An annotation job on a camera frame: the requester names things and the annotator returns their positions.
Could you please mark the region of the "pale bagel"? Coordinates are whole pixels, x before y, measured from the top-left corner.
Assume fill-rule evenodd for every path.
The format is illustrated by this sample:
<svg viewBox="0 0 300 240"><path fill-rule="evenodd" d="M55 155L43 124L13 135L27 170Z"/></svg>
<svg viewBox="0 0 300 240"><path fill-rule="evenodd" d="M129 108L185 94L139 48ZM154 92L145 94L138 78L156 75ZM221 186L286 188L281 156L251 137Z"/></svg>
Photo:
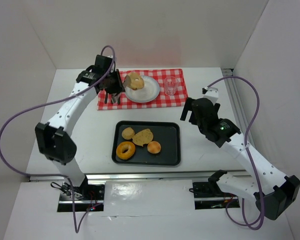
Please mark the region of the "pale bagel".
<svg viewBox="0 0 300 240"><path fill-rule="evenodd" d="M130 72L126 77L128 78L127 87L130 89L136 91L144 88L144 79L137 72Z"/></svg>

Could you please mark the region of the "orange glazed donut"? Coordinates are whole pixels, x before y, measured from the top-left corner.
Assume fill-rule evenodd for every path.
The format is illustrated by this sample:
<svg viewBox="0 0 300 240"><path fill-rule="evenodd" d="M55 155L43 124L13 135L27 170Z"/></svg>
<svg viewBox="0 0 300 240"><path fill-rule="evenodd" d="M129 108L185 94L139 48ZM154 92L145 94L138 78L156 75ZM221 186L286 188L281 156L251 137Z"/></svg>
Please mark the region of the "orange glazed donut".
<svg viewBox="0 0 300 240"><path fill-rule="evenodd" d="M130 159L136 152L136 146L133 142L124 141L120 143L116 148L116 155L121 160Z"/></svg>

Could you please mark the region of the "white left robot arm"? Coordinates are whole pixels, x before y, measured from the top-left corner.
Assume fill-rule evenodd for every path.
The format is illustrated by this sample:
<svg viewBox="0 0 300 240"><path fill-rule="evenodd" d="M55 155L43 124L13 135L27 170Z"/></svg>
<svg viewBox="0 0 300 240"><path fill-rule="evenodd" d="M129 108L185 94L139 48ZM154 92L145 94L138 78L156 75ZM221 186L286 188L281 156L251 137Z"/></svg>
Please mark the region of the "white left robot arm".
<svg viewBox="0 0 300 240"><path fill-rule="evenodd" d="M71 98L47 123L38 123L35 127L39 152L57 167L65 185L74 187L74 191L81 195L87 194L93 187L75 160L77 146L71 135L82 113L101 91L105 91L114 104L125 92L125 87L114 58L98 54L94 65L78 75Z"/></svg>

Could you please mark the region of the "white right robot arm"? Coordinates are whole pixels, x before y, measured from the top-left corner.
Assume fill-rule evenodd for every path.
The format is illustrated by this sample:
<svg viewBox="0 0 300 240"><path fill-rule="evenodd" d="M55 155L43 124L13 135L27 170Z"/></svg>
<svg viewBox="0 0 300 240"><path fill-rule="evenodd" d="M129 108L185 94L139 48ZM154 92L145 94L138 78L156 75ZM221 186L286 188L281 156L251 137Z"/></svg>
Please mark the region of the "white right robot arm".
<svg viewBox="0 0 300 240"><path fill-rule="evenodd" d="M226 170L218 170L208 178L210 192L229 193L255 204L269 220L276 220L297 198L300 180L288 176L272 165L247 140L241 130L229 119L220 118L217 88L205 88L202 98L187 98L180 119L191 113L189 122L218 148L237 160L253 177L252 181L239 179Z"/></svg>

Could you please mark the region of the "flat bread slice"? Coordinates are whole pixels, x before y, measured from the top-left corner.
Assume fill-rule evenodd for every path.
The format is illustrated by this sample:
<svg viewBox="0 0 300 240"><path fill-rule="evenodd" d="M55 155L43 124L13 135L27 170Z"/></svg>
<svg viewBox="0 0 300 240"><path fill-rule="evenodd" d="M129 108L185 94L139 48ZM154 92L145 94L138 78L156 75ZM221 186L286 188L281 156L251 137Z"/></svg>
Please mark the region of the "flat bread slice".
<svg viewBox="0 0 300 240"><path fill-rule="evenodd" d="M154 135L149 128L139 131L132 137L132 142L140 147L149 144L154 139Z"/></svg>

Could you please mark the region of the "round bread bun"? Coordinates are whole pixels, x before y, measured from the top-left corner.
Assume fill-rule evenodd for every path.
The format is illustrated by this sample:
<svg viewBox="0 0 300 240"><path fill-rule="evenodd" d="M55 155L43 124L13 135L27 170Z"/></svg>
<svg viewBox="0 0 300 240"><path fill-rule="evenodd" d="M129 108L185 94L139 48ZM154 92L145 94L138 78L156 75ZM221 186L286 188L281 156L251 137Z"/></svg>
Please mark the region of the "round bread bun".
<svg viewBox="0 0 300 240"><path fill-rule="evenodd" d="M147 144L147 151L151 154L158 154L162 150L161 144L157 141L151 141Z"/></svg>

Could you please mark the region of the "white plate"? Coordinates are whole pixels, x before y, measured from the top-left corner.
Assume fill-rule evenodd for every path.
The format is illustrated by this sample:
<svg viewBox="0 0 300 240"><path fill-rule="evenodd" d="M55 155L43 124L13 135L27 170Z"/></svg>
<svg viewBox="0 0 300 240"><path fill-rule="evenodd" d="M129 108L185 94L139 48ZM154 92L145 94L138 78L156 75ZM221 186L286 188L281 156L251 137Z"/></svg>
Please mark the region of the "white plate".
<svg viewBox="0 0 300 240"><path fill-rule="evenodd" d="M157 98L160 93L159 83L152 77L141 75L144 80L144 87L138 90L125 88L126 97L136 103L148 103Z"/></svg>

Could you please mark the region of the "clear drinking glass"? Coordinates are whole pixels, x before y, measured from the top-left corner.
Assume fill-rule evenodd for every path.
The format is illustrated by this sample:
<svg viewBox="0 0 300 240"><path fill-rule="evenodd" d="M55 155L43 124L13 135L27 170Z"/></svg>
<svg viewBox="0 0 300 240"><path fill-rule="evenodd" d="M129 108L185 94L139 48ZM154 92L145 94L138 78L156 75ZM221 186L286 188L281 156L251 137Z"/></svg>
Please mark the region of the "clear drinking glass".
<svg viewBox="0 0 300 240"><path fill-rule="evenodd" d="M163 80L164 93L168 96L173 96L176 93L178 86L179 80L174 76L166 77Z"/></svg>

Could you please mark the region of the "black baking tray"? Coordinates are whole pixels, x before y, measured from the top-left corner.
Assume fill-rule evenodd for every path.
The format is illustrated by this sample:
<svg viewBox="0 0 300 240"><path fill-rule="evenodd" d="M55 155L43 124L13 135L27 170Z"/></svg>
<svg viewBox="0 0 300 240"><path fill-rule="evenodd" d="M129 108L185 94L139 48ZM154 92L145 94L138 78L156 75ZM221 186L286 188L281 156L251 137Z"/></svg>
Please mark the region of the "black baking tray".
<svg viewBox="0 0 300 240"><path fill-rule="evenodd" d="M128 127L135 133L149 129L153 133L153 140L161 145L161 151L152 154L148 152L146 146L136 146L136 151L130 159L120 159L116 154L116 148L125 141L122 132ZM180 128L174 122L119 121L115 127L111 158L114 163L122 165L177 166L181 161Z"/></svg>

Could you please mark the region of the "small round muffin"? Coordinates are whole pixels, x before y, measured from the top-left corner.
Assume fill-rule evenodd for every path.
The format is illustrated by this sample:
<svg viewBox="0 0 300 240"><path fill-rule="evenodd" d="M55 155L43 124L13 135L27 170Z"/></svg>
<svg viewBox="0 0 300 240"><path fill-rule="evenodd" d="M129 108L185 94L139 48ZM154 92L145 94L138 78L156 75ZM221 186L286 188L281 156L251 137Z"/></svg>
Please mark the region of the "small round muffin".
<svg viewBox="0 0 300 240"><path fill-rule="evenodd" d="M131 127L125 128L121 133L121 136L125 140L131 140L134 137L134 135L135 135L135 131Z"/></svg>

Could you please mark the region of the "aluminium side rail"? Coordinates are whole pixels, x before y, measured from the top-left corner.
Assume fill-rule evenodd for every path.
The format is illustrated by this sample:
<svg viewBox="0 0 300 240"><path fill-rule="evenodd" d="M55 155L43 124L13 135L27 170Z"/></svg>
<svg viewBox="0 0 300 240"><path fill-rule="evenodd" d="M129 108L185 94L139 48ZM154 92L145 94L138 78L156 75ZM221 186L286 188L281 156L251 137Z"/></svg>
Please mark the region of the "aluminium side rail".
<svg viewBox="0 0 300 240"><path fill-rule="evenodd" d="M237 86L237 84L245 82L235 78L227 78L226 80L224 80L224 83L226 85L231 107L234 112L235 120L237 122L236 125L243 131L243 133L245 133L249 125L249 121L246 117L246 113Z"/></svg>

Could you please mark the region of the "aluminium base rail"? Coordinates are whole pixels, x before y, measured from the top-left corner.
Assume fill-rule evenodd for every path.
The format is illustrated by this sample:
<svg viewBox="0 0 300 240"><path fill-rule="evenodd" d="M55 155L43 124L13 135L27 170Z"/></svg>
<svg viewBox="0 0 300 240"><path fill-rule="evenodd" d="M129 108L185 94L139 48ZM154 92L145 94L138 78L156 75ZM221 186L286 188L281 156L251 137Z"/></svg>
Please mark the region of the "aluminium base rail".
<svg viewBox="0 0 300 240"><path fill-rule="evenodd" d="M210 177L214 171L177 171L177 172L142 172L142 173L98 173L86 174L90 181L138 181L138 180L163 180L163 179L205 179ZM228 173L235 177L247 177L248 172L239 170L230 170ZM47 182L47 181L61 181L59 176L34 176L30 177L29 182Z"/></svg>

